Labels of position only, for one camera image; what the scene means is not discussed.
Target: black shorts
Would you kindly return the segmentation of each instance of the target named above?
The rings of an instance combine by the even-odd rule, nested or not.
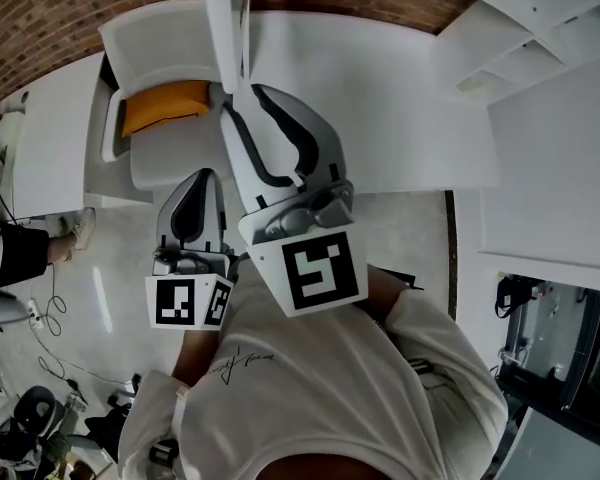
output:
[[[47,269],[49,233],[0,222],[0,288],[41,276]]]

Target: shelving unit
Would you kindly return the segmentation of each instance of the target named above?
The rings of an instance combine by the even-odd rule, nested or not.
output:
[[[436,39],[441,94],[490,104],[600,59],[600,0],[481,0]]]

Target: white sneaker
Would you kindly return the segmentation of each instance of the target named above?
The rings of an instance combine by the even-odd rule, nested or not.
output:
[[[93,208],[85,208],[71,230],[76,235],[74,247],[79,251],[86,249],[94,229],[96,229],[96,211]]]

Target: white sweatshirt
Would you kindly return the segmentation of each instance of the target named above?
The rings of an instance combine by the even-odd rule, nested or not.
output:
[[[151,372],[122,432],[119,472],[147,477],[176,437],[184,480],[254,480],[298,454],[357,459],[391,479],[478,479],[507,408],[458,326],[404,291],[386,334],[354,306],[287,318],[250,262],[208,373],[191,389]],[[418,375],[411,364],[428,362]]]

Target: chair backrest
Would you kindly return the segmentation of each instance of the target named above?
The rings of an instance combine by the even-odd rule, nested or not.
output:
[[[178,80],[220,81],[204,0],[172,0],[127,12],[100,27],[124,97]]]

